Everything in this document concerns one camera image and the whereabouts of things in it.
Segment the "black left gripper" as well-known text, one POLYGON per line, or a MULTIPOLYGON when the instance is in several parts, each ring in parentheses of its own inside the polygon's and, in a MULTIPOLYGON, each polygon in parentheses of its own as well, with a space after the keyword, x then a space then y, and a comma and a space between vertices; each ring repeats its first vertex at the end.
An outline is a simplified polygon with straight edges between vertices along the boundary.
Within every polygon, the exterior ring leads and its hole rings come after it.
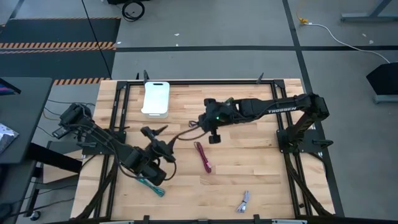
MULTIPOLYGON (((159 135, 161 132, 163 132, 165 129, 167 129, 167 125, 156 129, 155 130, 155 135, 159 135)), ((163 157, 167 162, 173 163, 176 161, 176 159, 173 156, 173 151, 171 148, 174 147, 174 144, 176 140, 178 139, 178 136, 175 136, 172 138, 168 144, 165 143, 165 141, 160 141, 156 137, 150 137, 150 157, 151 159, 156 159, 163 157)))

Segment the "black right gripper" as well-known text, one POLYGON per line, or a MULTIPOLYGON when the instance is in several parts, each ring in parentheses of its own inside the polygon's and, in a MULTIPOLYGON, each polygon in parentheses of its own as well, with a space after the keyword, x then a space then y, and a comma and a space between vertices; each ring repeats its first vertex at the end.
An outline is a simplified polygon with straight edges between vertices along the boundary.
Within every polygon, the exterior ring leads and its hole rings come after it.
POLYGON ((220 126, 234 124, 234 109, 231 105, 218 102, 214 98, 204 99, 205 112, 198 117, 198 126, 203 131, 212 131, 220 126))

